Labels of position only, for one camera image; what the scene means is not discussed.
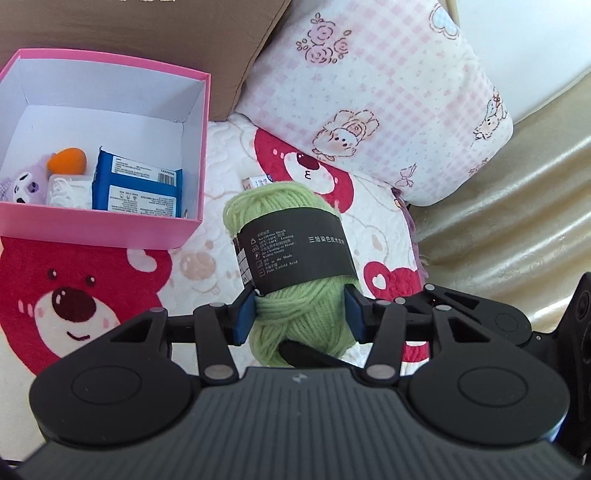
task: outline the pink box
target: pink box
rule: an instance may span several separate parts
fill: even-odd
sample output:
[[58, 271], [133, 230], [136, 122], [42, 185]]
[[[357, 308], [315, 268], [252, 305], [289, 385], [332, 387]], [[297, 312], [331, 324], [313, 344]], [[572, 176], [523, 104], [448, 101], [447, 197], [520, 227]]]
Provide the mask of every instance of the pink box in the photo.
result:
[[0, 235], [106, 247], [182, 246], [203, 219], [210, 75], [122, 55], [19, 50], [0, 72], [0, 179], [68, 147], [183, 169], [184, 218], [0, 202]]

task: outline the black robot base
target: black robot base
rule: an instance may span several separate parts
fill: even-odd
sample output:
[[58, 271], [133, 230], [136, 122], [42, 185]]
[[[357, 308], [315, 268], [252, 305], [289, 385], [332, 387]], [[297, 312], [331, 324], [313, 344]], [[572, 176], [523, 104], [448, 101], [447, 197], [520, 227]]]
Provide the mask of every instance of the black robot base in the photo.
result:
[[[428, 284], [393, 302], [345, 287], [363, 368], [286, 340], [294, 369], [246, 370], [255, 292], [169, 317], [154, 308], [44, 370], [30, 406], [47, 443], [25, 480], [583, 479], [591, 448], [591, 274], [559, 326]], [[401, 377], [405, 340], [431, 360]], [[171, 361], [194, 343], [199, 375]]]

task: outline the brown cushion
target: brown cushion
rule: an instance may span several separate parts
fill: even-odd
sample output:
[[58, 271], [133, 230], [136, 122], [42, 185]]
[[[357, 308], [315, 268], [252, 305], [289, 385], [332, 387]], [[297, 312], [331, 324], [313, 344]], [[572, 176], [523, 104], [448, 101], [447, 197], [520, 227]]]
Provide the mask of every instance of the brown cushion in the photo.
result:
[[224, 120], [290, 0], [0, 0], [0, 66], [19, 48], [121, 53], [212, 74]]

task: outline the green yarn ball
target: green yarn ball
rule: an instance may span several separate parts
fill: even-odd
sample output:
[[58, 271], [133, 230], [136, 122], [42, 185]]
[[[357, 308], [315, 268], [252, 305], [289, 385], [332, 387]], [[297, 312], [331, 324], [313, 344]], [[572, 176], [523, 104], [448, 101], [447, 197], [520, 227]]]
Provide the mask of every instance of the green yarn ball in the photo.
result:
[[[223, 222], [235, 236], [248, 222], [267, 213], [288, 208], [312, 207], [338, 215], [324, 199], [308, 187], [283, 181], [247, 190], [230, 200]], [[355, 340], [345, 321], [343, 288], [355, 277], [322, 278], [256, 298], [256, 320], [249, 337], [252, 354], [263, 365], [288, 367], [277, 348], [284, 339], [310, 345], [341, 357]]]

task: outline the black paper label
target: black paper label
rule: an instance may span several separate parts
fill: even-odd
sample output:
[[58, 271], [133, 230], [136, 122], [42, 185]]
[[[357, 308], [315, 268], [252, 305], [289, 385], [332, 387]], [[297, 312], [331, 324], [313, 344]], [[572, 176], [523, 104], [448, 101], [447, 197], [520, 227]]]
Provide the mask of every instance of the black paper label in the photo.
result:
[[244, 284], [261, 294], [320, 278], [357, 277], [340, 219], [318, 208], [290, 208], [247, 223], [234, 239]]

